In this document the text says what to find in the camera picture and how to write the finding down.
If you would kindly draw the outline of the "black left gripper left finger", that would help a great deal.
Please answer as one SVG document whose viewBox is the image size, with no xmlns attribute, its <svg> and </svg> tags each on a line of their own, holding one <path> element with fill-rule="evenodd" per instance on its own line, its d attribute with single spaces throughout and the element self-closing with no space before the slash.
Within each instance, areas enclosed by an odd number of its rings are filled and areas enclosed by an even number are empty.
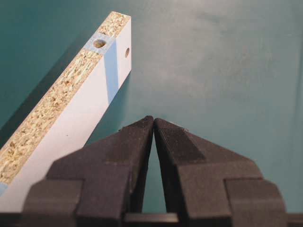
<svg viewBox="0 0 303 227">
<path fill-rule="evenodd" d="M 117 227 L 124 213 L 141 211 L 153 117 L 54 161 L 30 188 L 25 227 Z"/>
</svg>

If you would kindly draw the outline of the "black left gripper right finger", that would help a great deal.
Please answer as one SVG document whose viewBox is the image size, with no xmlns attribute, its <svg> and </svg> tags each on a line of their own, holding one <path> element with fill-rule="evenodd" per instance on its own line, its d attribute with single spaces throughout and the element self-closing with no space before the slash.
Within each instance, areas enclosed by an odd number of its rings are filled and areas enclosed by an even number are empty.
<svg viewBox="0 0 303 227">
<path fill-rule="evenodd" d="M 285 227 L 278 187 L 247 157 L 157 118 L 166 210 L 190 227 Z"/>
</svg>

